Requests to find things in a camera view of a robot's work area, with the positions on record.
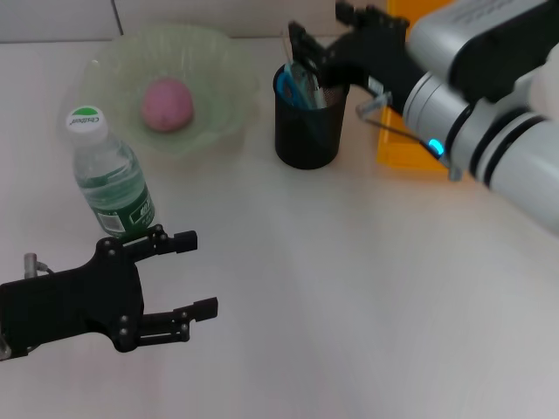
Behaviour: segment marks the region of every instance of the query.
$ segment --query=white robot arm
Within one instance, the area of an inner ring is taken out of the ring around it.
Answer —
[[[559,43],[557,0],[458,1],[419,20],[407,42],[405,19],[346,3],[336,16],[354,30],[327,49],[292,24],[295,59],[325,85],[384,95],[454,178],[469,171],[559,235],[559,126],[528,104]]]

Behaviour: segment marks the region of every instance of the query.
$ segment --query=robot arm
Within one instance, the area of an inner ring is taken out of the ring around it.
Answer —
[[[432,155],[559,235],[559,127],[528,104],[559,43],[557,0],[458,1],[420,20],[407,43],[402,18],[346,3],[336,16],[354,30],[326,49],[292,24],[293,58],[325,86],[384,95],[424,146],[435,141]]]
[[[0,361],[26,356],[39,345],[83,333],[102,333],[119,352],[190,339],[190,322],[217,316],[217,299],[169,313],[144,314],[135,262],[197,249],[197,234],[169,237],[161,225],[127,242],[107,237],[80,268],[0,285]]]

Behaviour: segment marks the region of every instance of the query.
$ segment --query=pink object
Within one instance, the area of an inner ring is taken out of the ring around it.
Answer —
[[[141,116],[148,127],[161,133],[186,126],[194,117],[189,88],[176,79],[154,81],[143,98]]]

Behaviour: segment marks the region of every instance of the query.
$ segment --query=bottle label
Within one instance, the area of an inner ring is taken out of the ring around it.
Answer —
[[[92,207],[101,228],[111,236],[121,238],[141,233],[154,221],[155,207],[149,196],[148,186],[126,207],[108,210]]]

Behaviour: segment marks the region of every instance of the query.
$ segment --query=cable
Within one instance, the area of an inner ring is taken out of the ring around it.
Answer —
[[[409,138],[411,140],[417,141],[427,151],[427,153],[432,155],[436,160],[440,161],[444,166],[446,166],[446,167],[449,166],[449,162],[448,162],[448,160],[446,160],[444,155],[437,155],[433,150],[431,150],[430,147],[427,146],[427,144],[425,144],[423,141],[421,141],[421,139],[419,137],[417,137],[416,135],[406,133],[405,131],[402,131],[401,129],[396,129],[396,128],[393,128],[393,127],[389,127],[388,125],[384,125],[382,122],[377,122],[375,120],[370,120],[369,118],[367,118],[367,115],[359,112],[359,108],[356,109],[356,112],[357,112],[357,116],[359,117],[360,120],[362,120],[363,122],[366,122],[367,124],[372,125],[373,127],[379,127],[381,129],[385,129],[385,130],[387,130],[391,133],[394,133],[396,135],[400,135],[402,137]]]
[[[50,269],[46,264],[39,261],[37,261],[37,270],[40,272],[50,273],[51,275],[54,273],[54,271]]]
[[[406,133],[405,131],[402,131],[400,129],[389,127],[388,125],[384,125],[382,122],[376,122],[375,120],[370,120],[368,118],[361,118],[361,120],[363,122],[367,122],[368,124],[370,124],[374,127],[379,127],[381,129],[385,129],[387,131],[390,131],[391,133],[401,135],[405,138],[409,138],[409,139],[414,140],[414,141],[422,142],[421,139],[419,137],[415,136],[414,134]]]

